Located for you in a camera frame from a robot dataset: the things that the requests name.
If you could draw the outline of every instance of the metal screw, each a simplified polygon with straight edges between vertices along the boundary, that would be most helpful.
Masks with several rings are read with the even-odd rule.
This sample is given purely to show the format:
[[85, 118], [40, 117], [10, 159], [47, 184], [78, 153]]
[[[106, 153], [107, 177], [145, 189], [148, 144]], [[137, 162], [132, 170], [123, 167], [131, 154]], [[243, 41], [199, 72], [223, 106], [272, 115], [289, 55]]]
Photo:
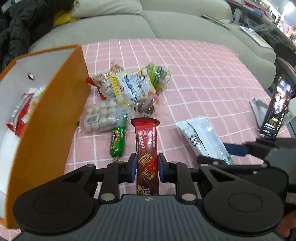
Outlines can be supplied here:
[[192, 193], [185, 193], [181, 196], [181, 198], [185, 201], [194, 201], [196, 199], [196, 196]]
[[115, 198], [115, 195], [112, 193], [104, 193], [101, 195], [101, 199], [104, 201], [111, 201]]

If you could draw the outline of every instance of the yellow pillow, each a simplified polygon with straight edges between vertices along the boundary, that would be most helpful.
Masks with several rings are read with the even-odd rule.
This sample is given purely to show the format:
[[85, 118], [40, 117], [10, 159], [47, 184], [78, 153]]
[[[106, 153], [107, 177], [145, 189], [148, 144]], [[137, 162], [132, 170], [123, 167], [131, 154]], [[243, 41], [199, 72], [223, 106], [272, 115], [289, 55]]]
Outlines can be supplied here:
[[71, 17], [71, 11], [62, 10], [62, 11], [58, 12], [54, 16], [53, 27], [56, 27], [56, 26], [59, 26], [59, 25], [63, 25], [65, 23], [74, 22], [74, 21], [77, 21], [79, 19], [80, 18], [73, 18], [73, 17]]

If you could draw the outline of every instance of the sofa cushion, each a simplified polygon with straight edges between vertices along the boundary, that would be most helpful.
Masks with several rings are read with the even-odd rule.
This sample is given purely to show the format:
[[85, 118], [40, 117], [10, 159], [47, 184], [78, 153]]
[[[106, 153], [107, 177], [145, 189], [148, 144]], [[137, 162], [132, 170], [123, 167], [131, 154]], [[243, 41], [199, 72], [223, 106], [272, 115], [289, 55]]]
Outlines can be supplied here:
[[222, 44], [239, 54], [239, 59], [253, 73], [264, 88], [273, 82], [276, 67], [257, 57], [226, 28], [206, 19], [174, 12], [143, 11], [157, 38], [191, 39]]
[[274, 64], [276, 60], [276, 53], [270, 48], [263, 48], [249, 35], [241, 30], [239, 25], [229, 23], [229, 20], [221, 20], [230, 29], [230, 32], [242, 41], [252, 52], [260, 58], [266, 59]]
[[232, 19], [229, 4], [223, 0], [140, 0], [143, 10], [168, 11], [216, 19]]
[[143, 15], [138, 0], [77, 0], [72, 17], [87, 18], [111, 14]]
[[36, 41], [29, 51], [34, 52], [71, 44], [85, 45], [107, 39], [155, 37], [149, 24], [142, 16], [100, 16], [56, 27]]

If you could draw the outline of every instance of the plastic packaging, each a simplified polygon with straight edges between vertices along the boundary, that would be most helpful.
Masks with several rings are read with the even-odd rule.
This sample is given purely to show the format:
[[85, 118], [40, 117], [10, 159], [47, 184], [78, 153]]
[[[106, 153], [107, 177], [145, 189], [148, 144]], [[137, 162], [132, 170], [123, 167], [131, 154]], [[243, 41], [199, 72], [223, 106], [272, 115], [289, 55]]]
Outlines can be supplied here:
[[100, 97], [102, 99], [111, 99], [114, 97], [113, 90], [109, 78], [112, 75], [117, 75], [123, 72], [123, 67], [116, 64], [114, 61], [111, 63], [110, 70], [104, 74], [94, 74], [86, 78], [85, 83], [97, 87]]
[[147, 99], [149, 91], [155, 93], [146, 68], [120, 76], [111, 76], [110, 82], [115, 96], [126, 99], [129, 104]]
[[140, 117], [150, 118], [156, 111], [159, 104], [159, 95], [153, 92], [148, 93], [148, 97], [145, 100], [138, 100], [136, 102], [136, 111]]
[[170, 69], [165, 70], [161, 66], [153, 63], [148, 64], [146, 69], [156, 93], [160, 94], [165, 92], [167, 90], [172, 71]]
[[137, 194], [158, 195], [157, 132], [159, 120], [136, 118], [131, 120], [136, 130]]
[[42, 94], [44, 93], [45, 88], [46, 87], [43, 86], [43, 87], [38, 88], [38, 89], [33, 89], [33, 88], [30, 89], [29, 93], [34, 93], [34, 95], [32, 96], [32, 98], [30, 100], [30, 104], [29, 104], [28, 111], [27, 111], [26, 115], [22, 118], [22, 121], [24, 123], [28, 122], [30, 116], [32, 115], [32, 112], [33, 112], [34, 108], [36, 107], [36, 105], [39, 102], [39, 99], [41, 98]]
[[118, 161], [118, 159], [122, 157], [124, 153], [125, 135], [126, 135], [125, 126], [117, 126], [112, 130], [110, 156], [114, 158], [114, 161]]
[[22, 130], [25, 126], [25, 122], [22, 121], [22, 118], [27, 114], [33, 95], [34, 93], [23, 94], [21, 101], [16, 106], [10, 116], [9, 122], [7, 123], [8, 128], [17, 136], [21, 136]]
[[233, 165], [225, 146], [204, 116], [177, 122], [176, 126], [181, 129], [197, 156], [209, 156]]
[[126, 126], [127, 111], [128, 107], [119, 106], [114, 99], [89, 105], [81, 121], [82, 129], [85, 132], [102, 132], [117, 126]]

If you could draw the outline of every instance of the red chocolate biscuit bar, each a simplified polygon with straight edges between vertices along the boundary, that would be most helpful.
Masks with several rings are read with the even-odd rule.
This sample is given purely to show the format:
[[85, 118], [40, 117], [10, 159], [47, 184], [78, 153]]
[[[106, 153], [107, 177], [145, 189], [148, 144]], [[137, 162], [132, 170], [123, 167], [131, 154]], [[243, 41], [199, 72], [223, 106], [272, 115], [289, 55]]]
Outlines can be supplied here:
[[159, 120], [136, 118], [131, 120], [136, 130], [137, 194], [158, 195], [157, 132]]

